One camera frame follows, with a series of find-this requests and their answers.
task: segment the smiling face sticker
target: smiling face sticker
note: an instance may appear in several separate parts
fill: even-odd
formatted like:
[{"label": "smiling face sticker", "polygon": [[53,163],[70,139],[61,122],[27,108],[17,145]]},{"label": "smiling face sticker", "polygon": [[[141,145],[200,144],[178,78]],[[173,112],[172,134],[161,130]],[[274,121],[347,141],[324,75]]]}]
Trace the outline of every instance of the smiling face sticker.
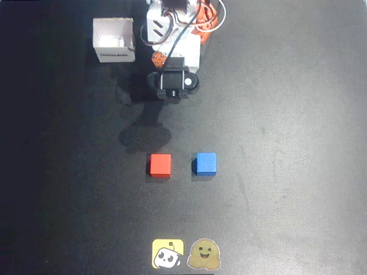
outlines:
[{"label": "smiling face sticker", "polygon": [[211,239],[199,239],[191,247],[188,266],[194,269],[216,270],[220,268],[218,245]]}]

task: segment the yellow sticker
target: yellow sticker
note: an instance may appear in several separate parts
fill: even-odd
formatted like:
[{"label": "yellow sticker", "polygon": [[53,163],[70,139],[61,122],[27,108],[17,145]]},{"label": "yellow sticker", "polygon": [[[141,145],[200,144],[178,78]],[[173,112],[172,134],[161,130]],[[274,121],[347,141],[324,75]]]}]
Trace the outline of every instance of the yellow sticker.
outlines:
[{"label": "yellow sticker", "polygon": [[151,264],[154,268],[173,268],[181,264],[184,242],[180,239],[155,239]]},{"label": "yellow sticker", "polygon": [[188,266],[193,269],[217,270],[220,268],[220,251],[211,239],[199,239],[190,250]]}]

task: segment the white cardboard box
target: white cardboard box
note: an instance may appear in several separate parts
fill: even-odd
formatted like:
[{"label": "white cardboard box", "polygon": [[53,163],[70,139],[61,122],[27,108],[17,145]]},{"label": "white cardboard box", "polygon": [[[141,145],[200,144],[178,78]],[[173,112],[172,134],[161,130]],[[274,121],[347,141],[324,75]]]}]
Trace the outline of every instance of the white cardboard box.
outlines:
[{"label": "white cardboard box", "polygon": [[94,18],[93,48],[99,62],[134,62],[132,18]]}]

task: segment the black table surface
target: black table surface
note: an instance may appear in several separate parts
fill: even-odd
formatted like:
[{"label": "black table surface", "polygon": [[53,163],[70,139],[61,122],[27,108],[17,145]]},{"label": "black table surface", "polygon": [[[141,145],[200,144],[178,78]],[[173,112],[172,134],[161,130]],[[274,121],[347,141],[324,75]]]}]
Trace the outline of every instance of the black table surface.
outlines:
[{"label": "black table surface", "polygon": [[[138,41],[117,67],[91,47],[93,17],[138,26],[145,1],[1,1],[1,274],[367,274],[365,3],[225,4],[200,90],[164,105]],[[193,175],[196,152],[217,154],[214,178]],[[146,174],[152,153],[171,179]],[[155,270],[160,238],[185,257],[210,238],[221,268]]]}]

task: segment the black cable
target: black cable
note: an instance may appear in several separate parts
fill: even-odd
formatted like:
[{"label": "black cable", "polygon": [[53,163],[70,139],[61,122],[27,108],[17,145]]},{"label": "black cable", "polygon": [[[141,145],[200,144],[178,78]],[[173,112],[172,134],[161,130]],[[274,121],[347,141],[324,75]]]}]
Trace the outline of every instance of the black cable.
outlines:
[{"label": "black cable", "polygon": [[198,7],[198,10],[196,11],[194,17],[190,20],[190,22],[184,27],[184,29],[180,32],[180,34],[178,35],[178,37],[176,38],[176,40],[174,41],[173,43],[173,46],[171,48],[171,51],[169,52],[168,56],[167,56],[167,59],[165,61],[165,63],[163,64],[163,67],[159,73],[159,80],[161,79],[161,76],[162,76],[162,73],[163,71],[165,70],[165,67],[166,67],[166,64],[168,63],[168,60],[171,58],[171,55],[174,51],[174,49],[176,48],[179,40],[181,39],[181,37],[183,36],[183,34],[186,32],[186,30],[190,27],[191,23],[194,22],[194,20],[197,18],[197,16],[199,15],[200,13],[200,10],[201,10],[201,0],[198,0],[199,1],[199,7]]}]

